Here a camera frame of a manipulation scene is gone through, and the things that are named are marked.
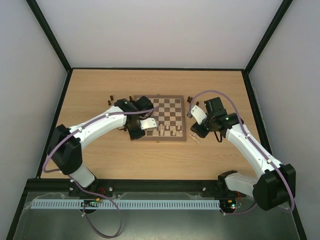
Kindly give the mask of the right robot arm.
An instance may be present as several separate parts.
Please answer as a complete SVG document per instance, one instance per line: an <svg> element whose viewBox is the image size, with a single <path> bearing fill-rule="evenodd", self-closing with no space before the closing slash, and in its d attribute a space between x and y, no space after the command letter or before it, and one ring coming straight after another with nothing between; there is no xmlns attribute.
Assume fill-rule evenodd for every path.
<svg viewBox="0 0 320 240"><path fill-rule="evenodd" d="M256 204L268 211L287 203L286 212L295 208L296 170L291 164L283 164L270 154L251 134L238 110L228 113L219 97L204 102L206 110L191 103L188 117L194 118L191 131L200 138L213 132L217 141L232 143L254 170L256 177L248 177L237 171L220 175L218 191L229 196L234 191L252 197Z"/></svg>

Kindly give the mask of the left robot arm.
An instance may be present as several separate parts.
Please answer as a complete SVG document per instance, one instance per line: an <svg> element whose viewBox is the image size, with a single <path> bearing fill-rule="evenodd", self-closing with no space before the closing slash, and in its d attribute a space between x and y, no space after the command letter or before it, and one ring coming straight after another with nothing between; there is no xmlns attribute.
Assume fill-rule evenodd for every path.
<svg viewBox="0 0 320 240"><path fill-rule="evenodd" d="M85 166L83 150L99 137L118 128L128 131L131 140L144 137L147 129L157 125L152 118L156 110L157 107L144 95L138 100L122 98L90 120L71 127L63 124L57 126L49 141L42 171L50 173L47 164L53 161L57 166L55 171L70 177L82 188L88 188L96 176Z"/></svg>

